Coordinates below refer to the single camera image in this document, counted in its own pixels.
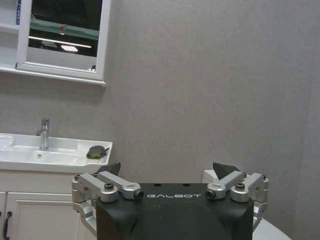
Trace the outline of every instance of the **shelf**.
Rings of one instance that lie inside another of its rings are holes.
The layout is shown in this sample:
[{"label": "shelf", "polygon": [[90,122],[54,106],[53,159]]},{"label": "shelf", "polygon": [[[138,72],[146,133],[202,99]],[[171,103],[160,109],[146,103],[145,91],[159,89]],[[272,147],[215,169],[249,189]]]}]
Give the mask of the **shelf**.
[{"label": "shelf", "polygon": [[17,22],[17,0],[0,0],[0,24],[15,26]]},{"label": "shelf", "polygon": [[17,35],[19,34],[19,26],[0,23],[0,32]]},{"label": "shelf", "polygon": [[68,81],[79,82],[79,83],[95,84],[103,87],[106,86],[106,83],[100,80],[91,80],[91,79],[72,77],[72,76],[61,76],[61,75],[54,75],[54,74],[48,74],[48,73],[42,73],[42,72],[19,70],[19,69],[16,69],[13,65],[9,65],[9,64],[0,63],[0,72],[44,77],[44,78],[51,78],[51,79],[68,80]]}]

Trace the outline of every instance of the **white sink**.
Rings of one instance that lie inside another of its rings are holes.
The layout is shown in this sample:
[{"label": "white sink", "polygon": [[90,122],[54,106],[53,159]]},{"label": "white sink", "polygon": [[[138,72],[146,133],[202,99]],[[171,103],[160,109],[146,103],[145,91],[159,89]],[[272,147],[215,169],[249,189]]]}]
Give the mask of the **white sink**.
[{"label": "white sink", "polygon": [[[86,157],[92,146],[109,148],[101,159]],[[113,143],[49,137],[49,150],[41,151],[40,136],[0,133],[0,170],[56,173],[94,173],[109,163]]]}]

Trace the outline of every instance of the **chrome faucet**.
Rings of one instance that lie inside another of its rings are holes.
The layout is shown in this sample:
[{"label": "chrome faucet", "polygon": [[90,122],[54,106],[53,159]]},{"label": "chrome faucet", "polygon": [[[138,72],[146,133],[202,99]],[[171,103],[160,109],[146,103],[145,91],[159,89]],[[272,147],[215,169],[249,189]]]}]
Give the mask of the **chrome faucet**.
[{"label": "chrome faucet", "polygon": [[36,132],[37,136],[40,136],[40,150],[47,151],[49,149],[49,126],[50,119],[42,118],[41,129]]}]

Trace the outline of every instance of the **silver metal arm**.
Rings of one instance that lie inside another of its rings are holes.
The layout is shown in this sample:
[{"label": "silver metal arm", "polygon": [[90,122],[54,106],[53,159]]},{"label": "silver metal arm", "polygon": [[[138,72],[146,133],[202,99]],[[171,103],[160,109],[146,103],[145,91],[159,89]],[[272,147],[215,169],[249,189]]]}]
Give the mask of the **silver metal arm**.
[{"label": "silver metal arm", "polygon": [[90,175],[76,175],[72,180],[73,209],[80,213],[81,222],[97,237],[97,221],[88,200],[100,198],[102,202],[111,203],[118,199],[118,191],[126,199],[139,200],[144,192],[136,182],[128,182],[107,171]]},{"label": "silver metal arm", "polygon": [[232,186],[244,180],[241,171],[234,171],[219,181],[207,185],[206,196],[210,200],[224,199]]},{"label": "silver metal arm", "polygon": [[219,181],[209,183],[206,196],[210,200],[223,199],[229,190],[231,199],[236,202],[245,203],[249,199],[254,201],[254,231],[262,219],[262,213],[267,209],[269,179],[259,173],[248,175],[234,171]]}]

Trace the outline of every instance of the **bolt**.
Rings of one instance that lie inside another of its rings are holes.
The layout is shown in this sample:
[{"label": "bolt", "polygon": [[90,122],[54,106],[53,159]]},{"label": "bolt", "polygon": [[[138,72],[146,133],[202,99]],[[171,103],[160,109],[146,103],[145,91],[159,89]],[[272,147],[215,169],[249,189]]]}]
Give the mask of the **bolt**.
[{"label": "bolt", "polygon": [[112,183],[106,183],[104,185],[104,189],[105,190],[112,190],[112,189],[114,189],[114,185]]},{"label": "bolt", "polygon": [[237,190],[244,190],[246,185],[244,185],[242,182],[239,182],[235,185],[235,189]]},{"label": "bolt", "polygon": [[134,192],[134,195],[133,195],[133,198],[134,200],[141,200],[143,197],[144,197],[145,193],[143,191],[135,191]]},{"label": "bolt", "polygon": [[209,200],[213,200],[216,197],[216,193],[212,190],[206,191],[205,192],[205,196],[209,199]]}]

